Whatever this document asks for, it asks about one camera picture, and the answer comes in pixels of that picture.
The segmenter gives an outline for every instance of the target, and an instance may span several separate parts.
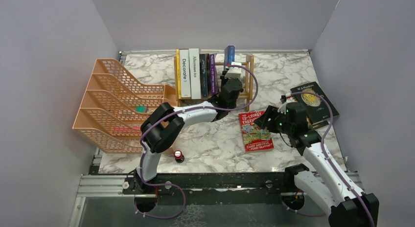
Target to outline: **white book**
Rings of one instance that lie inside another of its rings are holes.
[[[199,49],[189,48],[190,62],[190,88],[192,90],[192,99],[201,99],[202,90],[200,85],[200,63]]]
[[[190,70],[189,70],[189,49],[180,49],[180,85],[182,97],[191,97]]]

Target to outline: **marble surface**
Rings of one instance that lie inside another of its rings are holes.
[[[250,111],[265,110],[268,105],[279,106],[279,98],[291,88],[317,81],[308,53],[254,53],[254,73],[259,82],[259,92]],[[216,60],[222,61],[223,54]],[[244,62],[245,54],[236,54],[236,61]],[[125,67],[140,81],[148,84],[174,86],[173,55],[130,54]],[[271,151],[249,152],[244,150],[239,112],[232,112],[213,123],[200,123],[184,128],[176,140],[176,149],[185,156],[183,163],[176,163],[172,155],[162,155],[160,173],[210,173],[210,172],[271,172],[284,171],[287,166],[304,163],[315,171],[296,149],[285,145],[279,135],[273,134],[275,148]],[[326,127],[318,129],[320,135]],[[330,130],[326,145],[335,160],[345,170],[345,163],[335,132]],[[140,155],[103,154],[99,173],[127,173],[139,164]]]

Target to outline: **white wall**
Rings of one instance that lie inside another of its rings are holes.
[[[348,164],[380,201],[379,226],[415,222],[415,0],[341,0],[312,52],[338,108]]]
[[[338,0],[93,0],[120,50],[312,49]]]
[[[74,132],[96,58],[117,49],[91,0],[0,0],[0,222],[64,227],[93,147]]]

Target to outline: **cable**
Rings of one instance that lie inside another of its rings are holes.
[[[282,141],[284,141],[284,143],[285,143],[286,145],[288,145],[289,147],[292,147],[292,146],[291,146],[291,145],[289,145],[287,142],[285,142],[285,139],[282,137],[282,134],[281,134],[281,133],[279,133],[279,135],[280,135],[280,137],[281,137]]]
[[[327,159],[328,163],[330,163],[331,167],[333,168],[334,172],[337,174],[337,176],[342,180],[342,182],[346,185],[346,187],[357,197],[357,200],[359,200],[360,204],[362,205],[363,209],[365,210],[366,214],[368,215],[369,218],[369,222],[370,222],[370,226],[374,227],[375,223],[373,221],[373,217],[368,209],[368,207],[366,206],[365,202],[363,201],[363,199],[360,197],[360,195],[353,189],[351,188],[351,185],[347,182],[347,180],[342,176],[342,174],[340,173],[340,171],[337,169],[336,165],[334,164],[334,162],[331,160],[331,158],[328,156],[327,151],[324,148],[324,139],[326,137],[326,135],[328,134],[328,131],[330,130],[330,128],[333,125],[333,111],[331,110],[330,105],[328,104],[328,102],[320,95],[312,93],[312,92],[304,92],[304,91],[300,91],[300,92],[295,92],[295,93],[291,93],[291,95],[300,95],[300,94],[311,94],[314,96],[317,96],[318,98],[320,98],[327,106],[328,111],[330,113],[330,122],[328,124],[327,130],[324,132],[323,136],[322,136],[322,141],[321,141],[321,147],[322,147],[322,151],[323,154],[325,156],[325,158]]]
[[[301,216],[306,216],[306,217],[322,217],[322,216],[325,216],[325,213],[323,213],[323,214],[308,214],[308,213],[304,213],[304,212],[301,212],[301,211],[294,210],[294,209],[290,208],[289,206],[287,206],[287,204],[285,204],[284,201],[282,201],[282,205],[284,205],[284,207],[286,207],[287,210],[289,210],[289,211],[291,211],[295,214],[301,215]]]
[[[254,100],[255,100],[255,98],[256,98],[256,96],[258,95],[258,81],[257,81],[257,79],[256,79],[256,77],[255,77],[255,75],[248,69],[248,68],[246,68],[246,67],[243,67],[243,66],[238,66],[238,65],[230,65],[229,66],[230,68],[231,67],[236,67],[236,68],[241,68],[241,69],[244,69],[245,71],[247,71],[251,76],[252,76],[252,78],[254,79],[254,81],[255,81],[255,94],[254,94],[254,96],[253,96],[253,98],[252,98],[252,100],[248,103],[248,104],[246,104],[245,106],[243,106],[243,107],[239,107],[239,108],[235,108],[235,109],[225,109],[225,108],[219,108],[219,107],[211,107],[211,106],[195,106],[195,107],[192,107],[192,108],[189,108],[189,109],[187,109],[186,110],[186,112],[188,112],[188,111],[194,111],[194,110],[198,110],[198,109],[212,109],[212,110],[221,110],[221,111],[238,111],[238,110],[242,110],[242,109],[244,109],[245,107],[247,107],[247,106],[249,106],[250,104],[252,104],[253,102],[254,102]],[[168,115],[166,115],[166,116],[164,116],[163,118],[161,118],[159,121],[157,121],[155,124],[153,124],[153,125],[151,125],[150,126],[150,128],[148,128],[143,134],[142,134],[142,136],[140,137],[140,144],[142,145],[142,147],[143,147],[143,153],[142,153],[142,156],[141,156],[141,159],[140,159],[140,165],[139,165],[139,170],[140,170],[140,178],[141,178],[141,181],[143,182],[143,184],[145,184],[145,185],[148,185],[148,186],[166,186],[166,185],[171,185],[171,186],[173,186],[173,187],[175,187],[175,188],[177,188],[180,192],[181,192],[181,194],[183,195],[183,205],[182,205],[182,207],[180,208],[180,210],[176,213],[176,214],[174,214],[174,215],[171,215],[171,216],[157,216],[157,215],[152,215],[152,214],[145,214],[145,213],[143,213],[143,212],[140,212],[138,209],[137,209],[137,207],[136,207],[136,205],[134,205],[134,207],[136,208],[136,213],[139,213],[139,214],[142,214],[143,216],[149,216],[149,217],[153,217],[153,218],[157,218],[157,219],[171,219],[171,218],[175,218],[175,217],[177,217],[177,216],[179,216],[183,211],[184,211],[184,209],[186,208],[186,195],[184,194],[184,191],[183,191],[183,189],[182,188],[180,188],[178,185],[175,185],[175,184],[167,184],[167,183],[162,183],[162,184],[150,184],[150,183],[147,183],[146,181],[144,181],[143,180],[143,170],[142,170],[142,166],[143,166],[143,162],[144,162],[144,156],[145,156],[145,154],[146,154],[146,148],[145,148],[145,146],[144,146],[144,143],[143,143],[143,140],[144,140],[144,138],[145,138],[145,136],[153,129],[153,128],[155,128],[157,125],[159,125],[161,122],[163,122],[163,121],[165,121],[166,119],[168,119],[168,118],[170,118],[171,116],[174,116],[174,115],[176,115],[176,114],[180,114],[180,113],[183,113],[183,111],[176,111],[176,112],[173,112],[173,113],[170,113],[170,114],[168,114]]]

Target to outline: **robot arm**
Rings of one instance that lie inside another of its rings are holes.
[[[144,133],[157,121],[172,112],[182,112],[167,119],[168,125],[164,127],[159,124],[145,136],[143,144],[146,147],[142,164],[141,180],[147,182],[157,175],[157,166],[161,153],[167,150],[176,140],[179,132],[185,126],[190,126],[201,122],[214,122],[228,115],[229,111],[220,109],[234,109],[239,94],[243,91],[242,83],[238,79],[223,79],[221,91],[209,98],[207,101],[187,107],[171,107],[168,103],[161,104],[153,114],[141,125]],[[186,111],[189,108],[199,107],[198,110]]]
[[[324,181],[324,184],[319,182],[305,165],[300,164],[285,169],[287,184],[307,193],[328,216],[331,226],[368,226],[369,219],[359,199],[368,207],[376,223],[378,199],[373,194],[365,194],[347,176],[327,146],[322,147],[320,135],[308,128],[306,117],[305,106],[292,102],[283,104],[281,108],[268,106],[265,113],[254,121],[272,133],[287,134],[292,147],[313,165]]]

